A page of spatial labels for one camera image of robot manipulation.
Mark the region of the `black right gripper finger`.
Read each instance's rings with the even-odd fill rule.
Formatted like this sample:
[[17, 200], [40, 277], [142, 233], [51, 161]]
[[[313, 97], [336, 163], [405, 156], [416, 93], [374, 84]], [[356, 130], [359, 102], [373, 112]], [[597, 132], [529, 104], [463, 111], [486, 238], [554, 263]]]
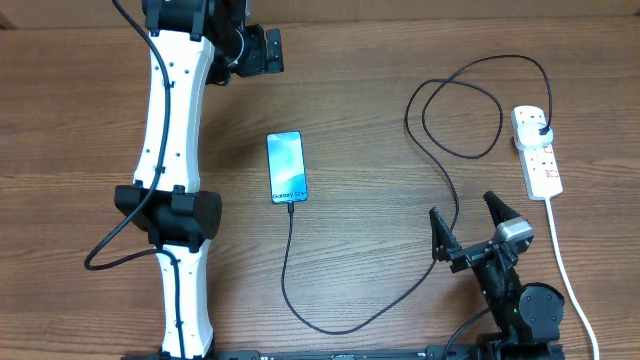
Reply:
[[460, 251], [462, 247], [435, 207], [430, 209], [429, 217], [432, 230], [432, 258], [434, 261], [450, 261], [451, 254]]
[[487, 191], [483, 195], [483, 199], [489, 209], [491, 218], [496, 227], [507, 220], [521, 216], [517, 211], [504, 203], [494, 192]]

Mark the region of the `Samsung Galaxy smartphone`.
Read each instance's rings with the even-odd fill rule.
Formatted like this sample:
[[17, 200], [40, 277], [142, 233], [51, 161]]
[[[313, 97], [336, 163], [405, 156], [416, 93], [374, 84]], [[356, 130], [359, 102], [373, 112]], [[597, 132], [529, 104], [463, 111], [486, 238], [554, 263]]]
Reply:
[[272, 133], [266, 142], [272, 202], [306, 201], [308, 185], [301, 133]]

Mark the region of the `white power strip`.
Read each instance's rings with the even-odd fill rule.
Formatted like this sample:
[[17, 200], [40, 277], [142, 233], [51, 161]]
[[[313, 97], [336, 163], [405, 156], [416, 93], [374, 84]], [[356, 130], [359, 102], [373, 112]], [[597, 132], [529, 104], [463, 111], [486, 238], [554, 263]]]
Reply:
[[[515, 107], [511, 112], [511, 122], [514, 134], [517, 123], [536, 123], [540, 128], [543, 128], [543, 130], [547, 126], [547, 118], [545, 117], [544, 111], [532, 105]], [[533, 201], [543, 201], [545, 204], [552, 247], [561, 278], [569, 295], [569, 299], [589, 337], [592, 348], [592, 358], [599, 360], [600, 349], [596, 334], [571, 286], [558, 241], [551, 199], [563, 192], [563, 186], [552, 143], [533, 150], [518, 150], [518, 153], [528, 198]]]

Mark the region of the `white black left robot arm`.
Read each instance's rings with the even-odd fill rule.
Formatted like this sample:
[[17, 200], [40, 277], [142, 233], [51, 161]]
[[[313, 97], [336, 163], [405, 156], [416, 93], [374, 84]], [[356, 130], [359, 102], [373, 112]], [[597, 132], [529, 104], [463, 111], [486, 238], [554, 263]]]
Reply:
[[165, 330], [157, 359], [212, 359], [207, 255], [222, 202], [201, 190], [199, 132], [204, 90], [284, 69], [279, 30], [250, 25], [250, 3], [145, 1], [140, 27], [151, 80], [142, 153], [129, 185], [115, 190], [128, 224], [148, 236], [159, 262]]

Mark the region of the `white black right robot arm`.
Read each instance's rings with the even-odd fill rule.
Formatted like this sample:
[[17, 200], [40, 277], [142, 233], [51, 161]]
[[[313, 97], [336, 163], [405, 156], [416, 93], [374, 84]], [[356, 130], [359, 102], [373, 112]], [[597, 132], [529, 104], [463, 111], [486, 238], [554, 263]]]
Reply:
[[[487, 308], [464, 323], [443, 345], [425, 349], [428, 359], [563, 359], [559, 326], [564, 315], [564, 296], [541, 282], [523, 284], [515, 266], [534, 238], [531, 224], [491, 191], [483, 195], [495, 232], [482, 243], [464, 248], [433, 208], [432, 258], [448, 262], [453, 273], [473, 271]], [[481, 334], [471, 345], [456, 339], [486, 314], [498, 331]]]

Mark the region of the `white charger plug adapter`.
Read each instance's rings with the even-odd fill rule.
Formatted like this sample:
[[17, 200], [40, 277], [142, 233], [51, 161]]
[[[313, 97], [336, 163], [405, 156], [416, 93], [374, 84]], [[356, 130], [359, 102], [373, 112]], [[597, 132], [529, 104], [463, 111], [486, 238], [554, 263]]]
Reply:
[[514, 134], [516, 148], [520, 151], [533, 150], [535, 148], [550, 145], [554, 139], [554, 133], [549, 129], [542, 134], [536, 123], [517, 123]]

